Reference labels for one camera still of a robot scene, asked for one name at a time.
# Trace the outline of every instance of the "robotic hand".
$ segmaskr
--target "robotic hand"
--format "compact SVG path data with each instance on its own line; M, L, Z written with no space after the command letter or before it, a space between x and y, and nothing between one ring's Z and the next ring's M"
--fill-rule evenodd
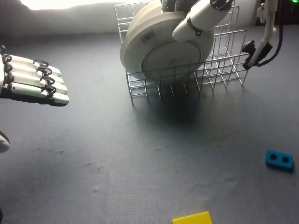
M0 47L0 98L17 101L65 106L68 90L59 69L42 60L30 60L5 54ZM0 131L0 153L9 149L8 137Z

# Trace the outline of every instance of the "blue block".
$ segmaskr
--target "blue block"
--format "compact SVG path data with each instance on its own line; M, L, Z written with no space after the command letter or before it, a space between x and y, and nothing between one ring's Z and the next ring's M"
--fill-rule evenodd
M266 165L292 172L294 169L293 156L290 154L268 151L266 153Z

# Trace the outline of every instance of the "yellow block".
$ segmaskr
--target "yellow block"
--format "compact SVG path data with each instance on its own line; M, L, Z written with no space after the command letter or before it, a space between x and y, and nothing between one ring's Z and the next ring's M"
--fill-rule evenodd
M208 211L199 214L173 219L173 224L213 224Z

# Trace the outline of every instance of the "hole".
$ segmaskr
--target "hole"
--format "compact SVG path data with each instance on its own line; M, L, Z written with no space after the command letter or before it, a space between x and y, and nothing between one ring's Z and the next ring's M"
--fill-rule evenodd
M271 154L271 155L270 155L270 159L272 159L272 160L277 160L277 156L276 156L275 154Z
M289 158L288 157L282 157L282 162L285 162L285 163L287 163L287 162L289 162L290 160L289 160Z

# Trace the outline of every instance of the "gray surface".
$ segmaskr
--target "gray surface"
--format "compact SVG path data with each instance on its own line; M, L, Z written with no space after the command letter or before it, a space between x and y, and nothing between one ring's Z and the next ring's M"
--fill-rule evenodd
M71 102L0 101L12 142L0 155L7 223L170 224L207 210L215 224L298 223L297 168L264 164L269 149L299 161L298 36L298 26L285 27L277 59L251 69L243 89L206 89L185 107L145 98L132 107L117 35L8 43L12 54L58 67Z

